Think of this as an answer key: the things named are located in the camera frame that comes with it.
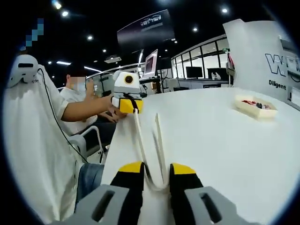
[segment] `person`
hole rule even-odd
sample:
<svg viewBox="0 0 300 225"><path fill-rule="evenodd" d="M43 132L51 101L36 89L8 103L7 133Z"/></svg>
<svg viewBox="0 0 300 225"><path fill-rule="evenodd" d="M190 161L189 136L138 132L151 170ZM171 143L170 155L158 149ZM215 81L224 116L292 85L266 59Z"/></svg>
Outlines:
<svg viewBox="0 0 300 225"><path fill-rule="evenodd" d="M34 61L30 55L21 56ZM5 89L3 135L7 162L20 194L39 220L49 224L70 217L76 204L100 185L104 169L83 163L57 120L81 121L106 111L120 118L124 115L112 105L111 96L69 103L45 67L35 62L38 71L33 70L31 81L22 76ZM13 68L20 70L21 63L15 64Z"/></svg>
<svg viewBox="0 0 300 225"><path fill-rule="evenodd" d="M61 90L60 95L68 102L89 101L98 98L94 93L93 80L90 79L86 82L84 66L80 63L72 63L68 66L66 86ZM106 146L112 141L116 122L119 119L114 113L103 112L86 120L73 123L66 122L65 125L71 131L72 135L82 133L91 126L98 127L100 140ZM87 150L98 144L96 135L96 132L93 130L84 136Z"/></svg>

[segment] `display screen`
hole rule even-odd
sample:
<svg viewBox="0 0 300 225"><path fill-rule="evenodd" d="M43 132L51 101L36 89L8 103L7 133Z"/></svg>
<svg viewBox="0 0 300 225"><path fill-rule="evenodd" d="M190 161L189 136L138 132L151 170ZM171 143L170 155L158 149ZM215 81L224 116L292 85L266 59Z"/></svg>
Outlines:
<svg viewBox="0 0 300 225"><path fill-rule="evenodd" d="M186 67L187 78L203 78L202 67Z"/></svg>
<svg viewBox="0 0 300 225"><path fill-rule="evenodd" d="M152 52L145 60L145 69L143 77L153 77L156 71L156 63L158 60L158 50Z"/></svg>
<svg viewBox="0 0 300 225"><path fill-rule="evenodd" d="M127 25L117 32L117 36L122 51L126 53L175 38L168 10L153 13Z"/></svg>
<svg viewBox="0 0 300 225"><path fill-rule="evenodd" d="M150 59L148 59L148 61L146 62L146 66L145 66L145 74L151 73L152 71L152 66L153 66L153 57L151 57Z"/></svg>

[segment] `desk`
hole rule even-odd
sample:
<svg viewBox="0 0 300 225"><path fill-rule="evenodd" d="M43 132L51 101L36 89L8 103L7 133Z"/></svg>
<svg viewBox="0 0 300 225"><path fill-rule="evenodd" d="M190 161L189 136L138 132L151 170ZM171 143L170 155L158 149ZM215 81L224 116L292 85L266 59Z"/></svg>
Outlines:
<svg viewBox="0 0 300 225"><path fill-rule="evenodd" d="M212 80L212 79L179 79L181 87L190 89L213 88L222 84L229 84L228 81Z"/></svg>
<svg viewBox="0 0 300 225"><path fill-rule="evenodd" d="M236 94L254 95L278 109L274 122L258 122L234 109ZM237 206L249 222L269 224L292 198L300 174L300 112L263 94L238 88L183 90L144 99L140 121L146 157L154 181L161 184L155 142L159 113L166 164L195 169L205 186L212 186ZM103 184L118 169L139 161L133 115L118 123L106 160ZM144 185L139 224L172 223L168 195Z"/></svg>
<svg viewBox="0 0 300 225"><path fill-rule="evenodd" d="M141 80L140 84L146 84L146 83L155 83L156 84L156 88L157 88L157 93L161 93L161 89L160 89L160 78L150 78L147 80Z"/></svg>

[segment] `vr headset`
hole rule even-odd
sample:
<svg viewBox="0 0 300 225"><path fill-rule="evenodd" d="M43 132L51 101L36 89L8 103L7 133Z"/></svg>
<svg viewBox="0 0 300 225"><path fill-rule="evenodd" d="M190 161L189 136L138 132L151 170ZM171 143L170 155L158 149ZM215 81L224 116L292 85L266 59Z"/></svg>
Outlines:
<svg viewBox="0 0 300 225"><path fill-rule="evenodd" d="M7 87L12 88L21 80L30 83L35 80L38 72L38 61L31 55L19 55L16 57L9 74Z"/></svg>

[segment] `black ceiling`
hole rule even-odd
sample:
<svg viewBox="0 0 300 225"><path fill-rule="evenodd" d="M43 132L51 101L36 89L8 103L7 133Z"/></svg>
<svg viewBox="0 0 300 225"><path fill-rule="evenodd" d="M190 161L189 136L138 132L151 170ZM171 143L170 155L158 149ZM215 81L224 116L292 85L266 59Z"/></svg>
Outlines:
<svg viewBox="0 0 300 225"><path fill-rule="evenodd" d="M44 35L32 43L30 53L40 64L45 65L49 76L57 87L65 82L66 66L56 61L72 62L80 60L85 66L106 70L118 65L138 61L139 53L123 54L117 41L117 31L144 16L168 9L178 41L166 41L158 46L159 55L172 57L202 41L224 34L222 24L237 18L244 21L270 20L260 3L253 1L225 0L60 0L62 8L57 10L50 2L42 6ZM226 7L228 13L221 13ZM61 11L67 10L68 17ZM104 60L118 55L122 61L107 64Z"/></svg>

